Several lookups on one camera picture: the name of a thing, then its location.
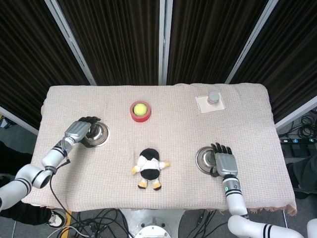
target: yellow tape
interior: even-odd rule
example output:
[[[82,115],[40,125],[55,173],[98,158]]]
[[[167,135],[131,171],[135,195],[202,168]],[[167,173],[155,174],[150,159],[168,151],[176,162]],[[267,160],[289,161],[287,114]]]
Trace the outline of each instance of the yellow tape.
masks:
[[[71,216],[69,214],[66,212],[67,223],[66,223],[65,226],[69,226],[70,225]],[[64,234],[61,236],[61,238],[67,238],[68,237],[69,227],[64,228],[63,231],[64,230],[67,230],[67,231],[64,232]]]

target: floor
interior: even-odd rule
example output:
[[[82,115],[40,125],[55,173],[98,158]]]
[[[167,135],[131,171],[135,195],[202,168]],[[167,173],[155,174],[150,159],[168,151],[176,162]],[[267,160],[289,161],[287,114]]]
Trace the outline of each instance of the floor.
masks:
[[[32,153],[34,150],[36,136],[18,125],[14,125],[8,129],[0,128],[0,140],[7,146],[24,153]],[[304,237],[307,237],[306,224],[310,219],[317,218],[317,196],[310,195],[304,200],[296,199],[298,213],[296,216],[286,216],[289,228],[297,230]],[[86,211],[81,213],[82,219],[95,217],[100,210]],[[189,232],[196,226],[199,215],[202,211],[193,210],[185,212],[179,226],[179,237],[185,238]],[[229,218],[228,212],[217,212],[212,222],[207,227],[207,233],[214,229],[217,225],[226,222]],[[250,219],[255,222],[269,223],[278,226],[284,226],[282,211],[267,212],[260,211],[256,214],[250,214]],[[119,226],[111,225],[111,229],[117,237],[125,237]],[[0,217],[0,238],[46,238],[54,229],[47,225],[31,226],[20,222],[14,222],[11,219]],[[102,237],[113,237],[106,230]],[[213,237],[233,238],[227,226],[224,225],[213,233]]]

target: sneaker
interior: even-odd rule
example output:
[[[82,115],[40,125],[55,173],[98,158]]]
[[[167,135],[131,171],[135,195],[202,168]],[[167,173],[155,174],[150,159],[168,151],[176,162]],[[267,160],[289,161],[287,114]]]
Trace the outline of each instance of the sneaker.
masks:
[[[52,228],[58,229],[64,227],[67,223],[67,218],[65,214],[57,209],[51,210],[52,216],[48,221],[48,225]]]

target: plush doll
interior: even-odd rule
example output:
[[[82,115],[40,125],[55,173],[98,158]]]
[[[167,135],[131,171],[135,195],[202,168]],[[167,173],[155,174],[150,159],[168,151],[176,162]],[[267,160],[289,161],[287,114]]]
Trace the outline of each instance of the plush doll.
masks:
[[[145,149],[140,153],[137,165],[131,169],[132,174],[140,172],[141,181],[138,187],[145,189],[148,186],[148,180],[153,180],[153,189],[160,190],[162,185],[159,182],[160,170],[168,167],[169,162],[160,162],[159,153],[155,149]]]

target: person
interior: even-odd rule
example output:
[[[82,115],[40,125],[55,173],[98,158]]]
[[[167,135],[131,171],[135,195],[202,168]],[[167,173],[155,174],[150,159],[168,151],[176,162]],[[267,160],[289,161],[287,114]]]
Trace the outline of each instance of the person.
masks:
[[[296,163],[286,165],[293,188],[317,191],[317,154]],[[295,197],[304,199],[309,193],[295,192]]]
[[[17,152],[0,141],[0,158],[0,174],[15,176],[20,168],[31,163],[32,155]],[[9,182],[9,177],[0,176],[0,187]],[[47,224],[56,229],[65,226],[67,222],[65,214],[58,209],[33,206],[21,201],[8,209],[2,210],[0,217],[11,218],[17,222],[34,226]]]

